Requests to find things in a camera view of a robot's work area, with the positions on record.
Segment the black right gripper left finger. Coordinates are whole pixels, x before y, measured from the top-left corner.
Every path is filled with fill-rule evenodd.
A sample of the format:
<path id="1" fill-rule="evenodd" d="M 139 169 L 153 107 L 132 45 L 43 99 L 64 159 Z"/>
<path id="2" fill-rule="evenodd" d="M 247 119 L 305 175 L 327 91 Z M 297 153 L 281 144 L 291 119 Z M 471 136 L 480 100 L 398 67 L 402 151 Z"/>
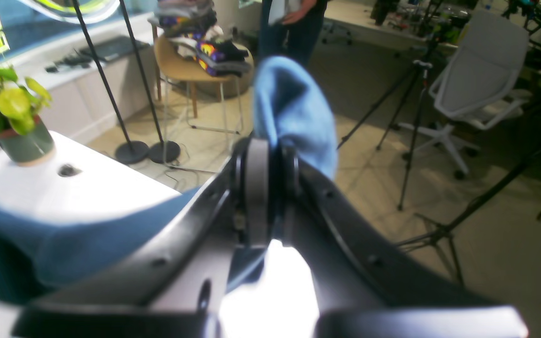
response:
<path id="1" fill-rule="evenodd" d="M 111 268 L 22 310 L 17 338 L 223 338 L 232 257 L 268 246 L 269 144 L 241 139 L 222 171 Z"/>

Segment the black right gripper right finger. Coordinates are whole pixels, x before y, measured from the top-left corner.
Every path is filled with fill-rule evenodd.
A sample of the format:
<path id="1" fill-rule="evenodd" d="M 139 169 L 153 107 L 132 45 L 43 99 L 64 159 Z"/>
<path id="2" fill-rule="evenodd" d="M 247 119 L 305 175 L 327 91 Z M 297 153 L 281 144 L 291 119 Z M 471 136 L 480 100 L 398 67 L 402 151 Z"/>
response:
<path id="1" fill-rule="evenodd" d="M 526 338 L 518 311 L 448 282 L 408 257 L 337 186 L 281 148 L 284 244 L 313 276 L 316 338 Z"/>

